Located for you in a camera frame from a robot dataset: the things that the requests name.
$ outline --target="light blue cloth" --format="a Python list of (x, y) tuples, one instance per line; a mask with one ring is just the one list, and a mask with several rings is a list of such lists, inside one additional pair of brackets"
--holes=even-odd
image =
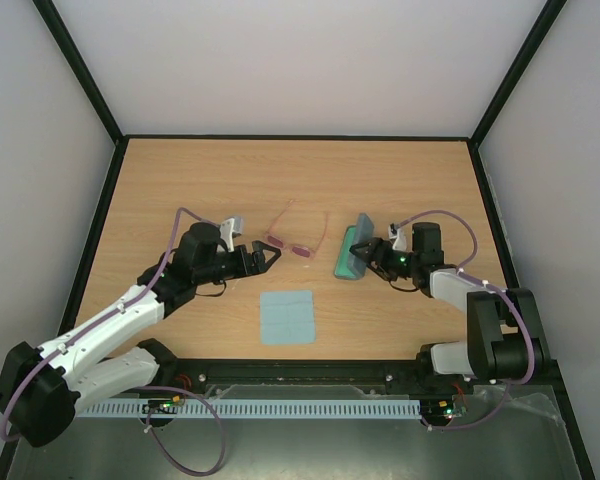
[(260, 294), (260, 341), (265, 345), (297, 345), (316, 341), (313, 292)]

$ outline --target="wooden table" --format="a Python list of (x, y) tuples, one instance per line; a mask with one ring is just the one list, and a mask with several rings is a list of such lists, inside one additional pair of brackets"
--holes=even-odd
[[(360, 281), (333, 276), (345, 228), (359, 212), (385, 238), (389, 223), (424, 210), (461, 215), (480, 246), (467, 271), (504, 285), (465, 143), (133, 139), (77, 323), (158, 261), (177, 207), (217, 222), (242, 215), (245, 233), (238, 240), (250, 248), (290, 200), (275, 230), (287, 242), (315, 246), (328, 216), (315, 258), (285, 252), (267, 274), (230, 282), (221, 298), (194, 299), (114, 354), (155, 337), (184, 358), (410, 359), (422, 344), (464, 338), (465, 316), (445, 303), (392, 290), (369, 271)], [(441, 224), (448, 262), (470, 253), (470, 237), (458, 222), (438, 215), (424, 220)], [(186, 218), (179, 235), (190, 223)], [(305, 289), (314, 295), (316, 342), (263, 345), (260, 293)]]

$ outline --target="pink eyeglasses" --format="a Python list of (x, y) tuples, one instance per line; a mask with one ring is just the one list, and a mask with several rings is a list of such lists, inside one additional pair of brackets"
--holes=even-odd
[(327, 226), (329, 225), (329, 214), (327, 212), (324, 212), (324, 230), (322, 231), (322, 237), (320, 237), (320, 241), (318, 242), (318, 245), (315, 249), (309, 248), (305, 245), (299, 245), (297, 243), (285, 244), (280, 237), (274, 235), (273, 227), (276, 226), (276, 224), (278, 223), (280, 218), (286, 213), (286, 211), (289, 210), (289, 207), (291, 207), (293, 202), (294, 200), (289, 201), (287, 206), (284, 207), (284, 210), (282, 210), (282, 212), (280, 212), (280, 214), (273, 220), (273, 222), (264, 234), (265, 241), (267, 241), (274, 247), (284, 250), (291, 250), (292, 253), (295, 253), (300, 257), (313, 258), (316, 255), (316, 253), (318, 253), (318, 250), (320, 250), (320, 245), (322, 245), (322, 242), (325, 236), (327, 235)]

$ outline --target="purple cable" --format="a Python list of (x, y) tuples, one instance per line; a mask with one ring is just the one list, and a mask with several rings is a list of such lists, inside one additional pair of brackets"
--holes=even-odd
[(513, 318), (515, 319), (516, 324), (518, 325), (518, 329), (520, 330), (520, 333), (522, 334), (522, 338), (524, 339), (524, 344), (527, 347), (527, 371), (521, 379), (507, 380), (507, 383), (510, 383), (512, 385), (523, 385), (523, 384), (527, 383), (529, 380), (531, 380), (531, 377), (533, 376), (533, 371), (535, 368), (535, 362), (534, 362), (535, 355), (533, 353), (533, 343), (531, 341), (531, 335), (529, 335), (529, 330), (527, 329), (527, 326), (524, 324), (524, 320), (522, 320), (522, 315), (520, 315), (520, 312), (518, 312), (518, 309), (516, 308), (516, 306), (509, 299), (509, 297), (507, 297), (507, 294), (504, 293), (504, 291), (501, 288), (496, 287), (495, 285), (493, 285), (491, 283), (483, 283), (479, 278), (476, 278), (472, 275), (466, 274), (461, 269), (458, 270), (458, 276), (460, 278), (464, 278), (465, 280), (473, 283), (474, 285), (477, 285), (480, 287), (484, 286), (487, 290), (498, 295), (502, 299), (502, 301), (505, 303), (505, 305), (507, 306), (507, 308), (509, 309), (511, 314), (513, 315)]
[(402, 228), (405, 225), (413, 222), (414, 220), (417, 220), (418, 218), (422, 218), (422, 217), (426, 217), (427, 215), (434, 215), (434, 214), (447, 215), (448, 217), (455, 218), (464, 226), (464, 228), (467, 229), (467, 231), (469, 232), (469, 235), (471, 235), (471, 241), (473, 242), (473, 251), (471, 252), (471, 255), (469, 255), (465, 260), (463, 260), (462, 262), (460, 262), (458, 264), (458, 268), (464, 267), (469, 262), (471, 262), (474, 258), (476, 258), (476, 255), (478, 254), (478, 238), (476, 237), (476, 234), (474, 233), (471, 226), (461, 216), (456, 215), (455, 213), (450, 212), (448, 210), (427, 210), (426, 212), (418, 213), (417, 215), (414, 215), (413, 217), (409, 217), (406, 220), (403, 220), (402, 222), (398, 223), (396, 225), (396, 227)]
[(488, 282), (483, 283), (479, 278), (476, 278), (472, 275), (464, 273), (464, 271), (462, 269), (458, 270), (458, 276), (473, 283), (474, 285), (477, 285), (480, 287), (484, 286), (487, 290), (494, 292), (496, 295), (498, 295), (504, 301), (504, 303), (507, 305), (507, 308), (513, 315), (513, 318), (516, 320), (516, 323), (518, 324), (518, 329), (520, 330), (520, 333), (522, 334), (522, 338), (524, 338), (524, 343), (525, 343), (525, 346), (527, 347), (527, 362), (528, 363), (527, 363), (527, 371), (521, 379), (505, 380), (506, 386), (505, 386), (504, 392), (502, 394), (502, 399), (500, 400), (500, 402), (498, 402), (498, 405), (496, 405), (496, 407), (493, 410), (491, 410), (488, 414), (486, 414), (481, 419), (476, 420), (475, 422), (466, 423), (464, 425), (449, 425), (446, 427), (433, 426), (433, 425), (430, 425), (424, 418), (422, 419), (422, 423), (424, 423), (424, 425), (427, 428), (431, 428), (432, 430), (439, 430), (439, 431), (443, 431), (443, 432), (452, 431), (452, 430), (466, 430), (468, 428), (477, 427), (478, 425), (482, 425), (487, 420), (493, 418), (496, 415), (496, 413), (498, 413), (500, 411), (500, 409), (504, 406), (504, 404), (506, 402), (507, 394), (509, 393), (509, 390), (511, 389), (511, 385), (522, 385), (522, 384), (527, 383), (533, 376), (533, 371), (535, 368), (535, 364), (534, 364), (534, 360), (533, 360), (534, 359), (533, 343), (531, 342), (531, 336), (529, 335), (529, 330), (527, 329), (527, 326), (524, 324), (524, 321), (522, 320), (522, 315), (520, 315), (520, 312), (518, 312), (518, 309), (513, 304), (513, 302), (509, 299), (509, 297), (507, 297), (506, 293), (501, 288), (496, 287), (495, 285), (492, 285), (491, 283), (488, 283)]
[[(180, 215), (182, 215), (183, 212), (186, 213), (186, 214), (188, 214), (188, 215), (190, 215), (190, 216), (192, 216), (193, 218), (195, 218), (198, 221), (207, 222), (207, 223), (211, 223), (213, 225), (217, 225), (217, 224), (215, 224), (213, 222), (210, 222), (209, 220), (205, 220), (204, 218), (199, 217), (198, 215), (196, 215), (195, 213), (193, 213), (192, 211), (190, 211), (190, 210), (188, 210), (188, 209), (186, 209), (184, 207), (178, 208), (178, 210), (176, 211), (175, 220), (173, 222), (173, 228), (171, 230), (171, 237), (169, 238), (169, 243), (168, 243), (167, 249), (165, 251), (166, 253), (162, 257), (162, 261), (160, 262), (160, 265), (158, 266), (158, 270), (156, 270), (155, 275), (149, 281), (149, 283), (147, 284), (147, 286), (136, 297), (132, 298), (131, 300), (128, 300), (128, 301), (124, 302), (124, 304), (123, 304), (124, 308), (129, 308), (132, 305), (134, 305), (136, 302), (138, 302), (142, 297), (144, 297), (153, 288), (153, 286), (156, 284), (156, 282), (160, 278), (160, 275), (162, 274), (162, 272), (164, 271), (164, 268), (167, 265), (167, 261), (169, 259), (169, 254), (171, 253), (171, 250), (173, 250), (173, 245), (175, 244), (175, 241), (176, 241), (176, 235), (178, 234), (178, 225), (180, 223)], [(78, 332), (75, 337), (73, 337), (72, 339), (68, 340), (67, 343), (65, 344), (65, 346), (66, 347), (71, 347), (78, 340), (80, 340), (82, 337), (84, 337), (87, 333), (89, 333), (90, 331), (92, 331), (94, 328), (102, 325), (104, 322), (106, 322), (107, 320), (109, 320), (111, 317), (113, 317), (117, 313), (118, 313), (118, 310), (115, 309), (115, 308), (113, 310), (105, 313), (104, 315), (102, 315), (102, 317), (100, 317), (98, 320), (96, 320), (95, 322), (93, 322), (92, 324), (90, 324), (84, 330), (81, 330), (80, 332)], [(8, 423), (9, 423), (9, 417), (13, 413), (13, 409), (14, 409), (14, 407), (15, 407), (18, 399), (22, 395), (22, 392), (24, 392), (24, 390), (27, 388), (27, 386), (29, 385), (29, 383), (31, 383), (31, 380), (33, 380), (35, 378), (35, 376), (38, 373), (40, 373), (40, 371), (44, 367), (46, 367), (58, 355), (60, 355), (60, 350), (54, 350), (53, 352), (51, 352), (46, 358), (44, 358), (40, 363), (38, 363), (27, 374), (26, 377), (24, 377), (24, 380), (22, 380), (22, 383), (20, 383), (20, 385), (18, 385), (18, 388), (16, 388), (15, 392), (13, 392), (13, 395), (11, 396), (11, 399), (9, 400), (9, 403), (7, 404), (7, 408), (5, 408), (5, 410), (4, 410), (4, 414), (2, 415), (2, 419), (0, 421), (0, 438), (2, 440), (4, 440), (5, 442), (13, 442), (13, 441), (18, 440), (20, 438), (20, 434), (15, 434), (15, 435), (9, 436), (9, 433), (7, 432), (7, 427), (8, 427)]]
[(150, 391), (150, 392), (175, 392), (175, 393), (179, 393), (181, 395), (186, 395), (186, 396), (193, 398), (194, 400), (198, 400), (200, 403), (202, 403), (207, 408), (207, 410), (209, 410), (209, 413), (211, 413), (211, 415), (213, 415), (213, 418), (215, 419), (216, 423), (218, 424), (218, 428), (220, 429), (220, 442), (221, 442), (220, 456), (218, 457), (218, 461), (216, 462), (216, 464), (213, 467), (211, 467), (206, 472), (198, 472), (196, 470), (191, 470), (190, 468), (185, 467), (184, 465), (179, 463), (175, 458), (173, 458), (169, 452), (167, 452), (167, 449), (164, 447), (164, 445), (162, 444), (162, 442), (156, 435), (156, 432), (151, 427), (151, 415), (153, 414), (152, 410), (149, 410), (149, 413), (147, 414), (147, 418), (145, 419), (145, 422), (144, 422), (145, 425), (147, 426), (146, 432), (151, 434), (151, 436), (155, 440), (156, 444), (158, 445), (158, 448), (160, 449), (160, 453), (162, 453), (164, 458), (166, 458), (167, 461), (171, 465), (173, 465), (175, 468), (180, 470), (185, 475), (189, 475), (192, 477), (208, 477), (209, 475), (213, 475), (218, 470), (220, 470), (220, 468), (222, 468), (222, 461), (224, 460), (224, 454), (227, 450), (227, 437), (226, 437), (226, 432), (224, 430), (224, 427), (222, 426), (222, 421), (220, 420), (220, 417), (218, 416), (218, 412), (216, 412), (216, 410), (213, 408), (213, 406), (209, 402), (207, 402), (200, 395), (196, 395), (195, 393), (189, 392), (187, 390), (183, 390), (182, 388), (147, 386), (147, 387), (139, 387), (138, 390), (145, 390), (145, 391)]

